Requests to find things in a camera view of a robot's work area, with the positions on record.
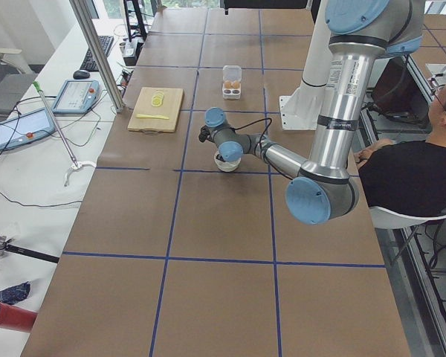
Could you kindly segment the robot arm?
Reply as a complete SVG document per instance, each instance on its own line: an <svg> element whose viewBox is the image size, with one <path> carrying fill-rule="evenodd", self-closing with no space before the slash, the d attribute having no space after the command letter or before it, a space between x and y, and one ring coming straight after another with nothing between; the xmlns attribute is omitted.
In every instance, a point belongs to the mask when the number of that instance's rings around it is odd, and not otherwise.
<svg viewBox="0 0 446 357"><path fill-rule="evenodd" d="M307 225L346 215L358 203L358 188L346 168L372 68L378 58L418 49L424 2L328 1L320 5L317 22L330 33L326 47L332 59L324 67L327 80L308 158L263 133L240 135L220 108L206 111L198 136L201 142L213 142L215 157L225 162L253 154L290 177L286 204Z"/></svg>

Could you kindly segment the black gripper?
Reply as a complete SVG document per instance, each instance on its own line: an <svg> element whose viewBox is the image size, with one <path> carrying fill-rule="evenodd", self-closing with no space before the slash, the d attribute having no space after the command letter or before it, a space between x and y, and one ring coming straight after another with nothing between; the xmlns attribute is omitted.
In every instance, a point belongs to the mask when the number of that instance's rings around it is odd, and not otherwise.
<svg viewBox="0 0 446 357"><path fill-rule="evenodd" d="M219 152L216 152L216 163L233 163L233 161L226 160Z"/></svg>

